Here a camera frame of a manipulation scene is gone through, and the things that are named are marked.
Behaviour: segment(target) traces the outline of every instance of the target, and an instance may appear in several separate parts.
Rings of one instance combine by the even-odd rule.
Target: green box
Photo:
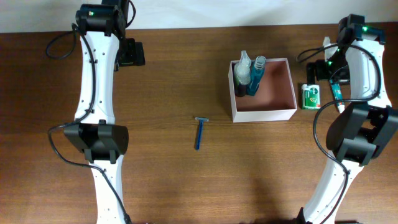
[[[318,110],[321,108],[319,85],[303,84],[301,87],[304,110]]]

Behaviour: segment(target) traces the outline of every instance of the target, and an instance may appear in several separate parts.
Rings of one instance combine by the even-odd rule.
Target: clear plastic bottle
[[[259,89],[260,80],[264,75],[267,59],[264,56],[258,56],[251,70],[251,81],[247,86],[247,94],[254,96]]]
[[[247,84],[250,83],[251,60],[245,50],[241,52],[241,60],[234,68],[235,95],[244,96]]]

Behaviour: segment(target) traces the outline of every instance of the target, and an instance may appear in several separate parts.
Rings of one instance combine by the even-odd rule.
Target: bottle
[[[246,94],[246,87],[250,83],[251,60],[245,50],[242,50],[241,54],[241,60],[234,68],[235,95],[238,97]]]
[[[254,62],[251,70],[251,81],[247,87],[247,94],[250,96],[254,96],[259,89],[260,80],[266,70],[266,60],[267,59],[264,56],[258,56]]]

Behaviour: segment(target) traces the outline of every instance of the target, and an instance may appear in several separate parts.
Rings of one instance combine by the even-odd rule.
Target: blue liquid
[[[254,66],[251,70],[251,81],[248,84],[248,90],[247,90],[247,94],[250,96],[254,96],[257,92],[257,90],[259,89],[260,86],[260,80],[262,78],[262,76],[264,75],[264,71],[265,69],[256,69]]]

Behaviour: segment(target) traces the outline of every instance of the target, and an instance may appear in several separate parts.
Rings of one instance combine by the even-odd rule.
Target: blue bottle
[[[266,67],[266,58],[264,56],[258,56],[254,62],[253,68],[251,70],[251,81],[248,84],[247,94],[254,96],[259,89],[260,80],[264,75]]]

